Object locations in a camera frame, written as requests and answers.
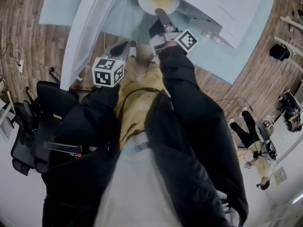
seated person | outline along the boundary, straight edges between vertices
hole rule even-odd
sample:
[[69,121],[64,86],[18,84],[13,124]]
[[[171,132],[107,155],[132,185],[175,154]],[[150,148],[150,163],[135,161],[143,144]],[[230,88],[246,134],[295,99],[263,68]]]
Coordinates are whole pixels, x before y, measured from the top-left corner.
[[285,109],[285,122],[287,129],[290,132],[298,132],[302,130],[301,125],[301,115],[300,115],[300,109],[298,108],[298,104],[294,98],[290,94],[290,90],[287,90],[284,92],[284,95],[286,99],[282,96],[278,99],[278,102],[280,102]]
[[260,141],[256,133],[256,122],[248,112],[247,107],[242,109],[239,117],[244,117],[249,133],[244,131],[233,118],[228,121],[228,124],[231,129],[237,133],[243,145],[247,149],[243,151],[240,156],[243,155],[244,160],[247,162],[246,165],[256,167],[261,176],[260,188],[262,190],[266,190],[270,185],[270,177],[273,173],[273,164],[270,164],[267,157],[261,152],[263,143]]

power strip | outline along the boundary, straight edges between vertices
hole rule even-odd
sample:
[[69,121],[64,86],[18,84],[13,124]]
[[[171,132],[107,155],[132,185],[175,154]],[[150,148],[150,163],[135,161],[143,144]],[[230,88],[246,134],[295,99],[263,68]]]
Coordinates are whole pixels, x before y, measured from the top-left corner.
[[0,93],[3,92],[4,89],[5,89],[4,81],[1,81],[1,82],[0,82]]

black pants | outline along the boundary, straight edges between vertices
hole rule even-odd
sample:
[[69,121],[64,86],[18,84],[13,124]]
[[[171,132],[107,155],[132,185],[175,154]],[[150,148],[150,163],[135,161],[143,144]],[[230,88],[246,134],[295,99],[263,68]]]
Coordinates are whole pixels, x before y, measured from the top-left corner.
[[280,103],[283,105],[283,108],[289,114],[292,113],[294,108],[297,108],[297,102],[295,98],[290,93],[285,93],[287,99],[283,98]]
[[246,131],[244,131],[236,122],[231,123],[230,127],[232,128],[233,131],[237,133],[243,145],[246,148],[248,148],[254,142],[257,142],[260,139],[256,133],[256,122],[254,121],[250,113],[248,111],[244,111],[242,113],[242,116],[244,117],[244,121],[250,132],[249,134]]

beige shirt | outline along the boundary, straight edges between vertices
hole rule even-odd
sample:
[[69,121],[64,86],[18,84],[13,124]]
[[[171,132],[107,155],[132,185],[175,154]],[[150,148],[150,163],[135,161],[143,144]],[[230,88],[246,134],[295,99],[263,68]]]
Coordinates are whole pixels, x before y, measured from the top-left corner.
[[[245,161],[253,160],[254,151],[261,152],[263,143],[259,140],[252,144],[248,149],[237,151],[238,157],[243,157]],[[256,167],[259,175],[261,177],[270,177],[273,172],[273,164],[268,162],[266,154],[263,154],[264,157],[259,156],[255,161],[254,166]]]

black backpack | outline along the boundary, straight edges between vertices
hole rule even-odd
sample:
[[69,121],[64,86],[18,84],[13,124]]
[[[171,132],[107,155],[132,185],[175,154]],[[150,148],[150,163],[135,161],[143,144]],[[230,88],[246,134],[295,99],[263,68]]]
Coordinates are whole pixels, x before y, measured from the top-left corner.
[[288,59],[290,56],[290,52],[285,45],[275,44],[269,51],[269,55],[278,59],[280,61],[284,61]]

